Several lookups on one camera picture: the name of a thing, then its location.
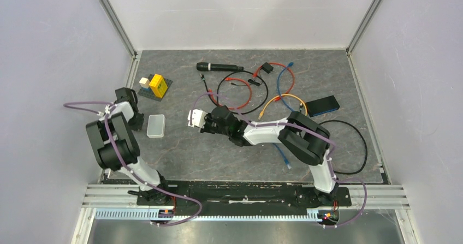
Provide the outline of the white network switch box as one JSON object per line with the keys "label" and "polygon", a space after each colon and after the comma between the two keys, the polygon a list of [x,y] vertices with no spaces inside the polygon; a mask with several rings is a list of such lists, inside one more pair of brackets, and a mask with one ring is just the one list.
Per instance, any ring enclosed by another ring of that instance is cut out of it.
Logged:
{"label": "white network switch box", "polygon": [[148,119],[146,135],[150,139],[162,138],[165,134],[165,115],[150,115]]}

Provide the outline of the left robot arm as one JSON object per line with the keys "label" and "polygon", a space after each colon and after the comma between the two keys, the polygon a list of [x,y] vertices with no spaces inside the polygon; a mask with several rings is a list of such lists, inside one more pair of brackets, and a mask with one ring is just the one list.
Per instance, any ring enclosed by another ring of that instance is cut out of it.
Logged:
{"label": "left robot arm", "polygon": [[171,200],[171,190],[159,171],[142,159],[133,134],[144,123],[138,97],[130,88],[115,91],[116,100],[106,107],[99,120],[86,125],[86,132],[102,169],[120,172],[134,181],[139,189],[128,191],[138,197],[138,204],[164,205]]}

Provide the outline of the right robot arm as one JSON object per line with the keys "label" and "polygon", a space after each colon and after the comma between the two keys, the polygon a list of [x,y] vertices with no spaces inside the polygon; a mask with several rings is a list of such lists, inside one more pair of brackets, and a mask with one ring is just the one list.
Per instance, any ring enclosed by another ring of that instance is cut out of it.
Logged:
{"label": "right robot arm", "polygon": [[240,147],[282,144],[309,166],[319,203],[329,205],[337,198],[338,183],[328,164],[330,149],[335,144],[327,129],[300,112],[293,111],[277,121],[250,122],[238,119],[226,106],[217,106],[211,113],[191,110],[188,125],[202,133],[225,135]]}

